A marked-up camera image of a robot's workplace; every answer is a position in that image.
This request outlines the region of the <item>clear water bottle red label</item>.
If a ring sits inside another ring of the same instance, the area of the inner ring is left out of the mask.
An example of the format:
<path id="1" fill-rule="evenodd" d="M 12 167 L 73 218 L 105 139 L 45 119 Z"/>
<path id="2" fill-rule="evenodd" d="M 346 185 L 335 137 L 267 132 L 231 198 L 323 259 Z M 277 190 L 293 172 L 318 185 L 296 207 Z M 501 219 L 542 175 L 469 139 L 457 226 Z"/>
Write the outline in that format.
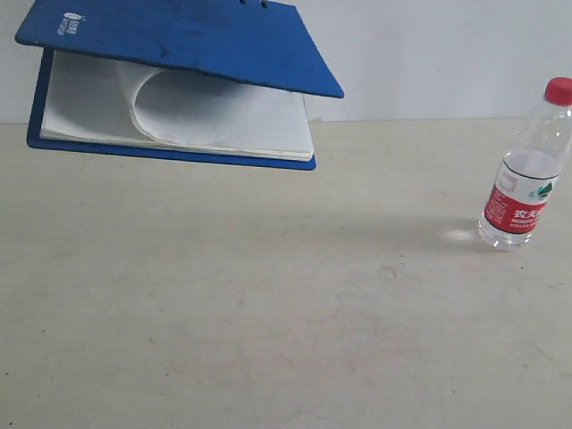
<path id="1" fill-rule="evenodd" d="M 528 242 L 571 154 L 571 79 L 549 80 L 540 104 L 503 155 L 479 220 L 496 249 Z"/>

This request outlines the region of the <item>blue ring binder notebook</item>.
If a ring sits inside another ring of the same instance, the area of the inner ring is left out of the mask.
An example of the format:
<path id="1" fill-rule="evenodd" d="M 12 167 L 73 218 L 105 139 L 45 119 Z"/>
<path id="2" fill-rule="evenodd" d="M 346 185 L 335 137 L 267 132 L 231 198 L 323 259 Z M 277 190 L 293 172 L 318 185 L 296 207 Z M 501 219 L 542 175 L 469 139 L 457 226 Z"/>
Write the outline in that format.
<path id="1" fill-rule="evenodd" d="M 296 7 L 273 1 L 37 1 L 27 143 L 311 171 L 305 96 L 341 98 Z"/>

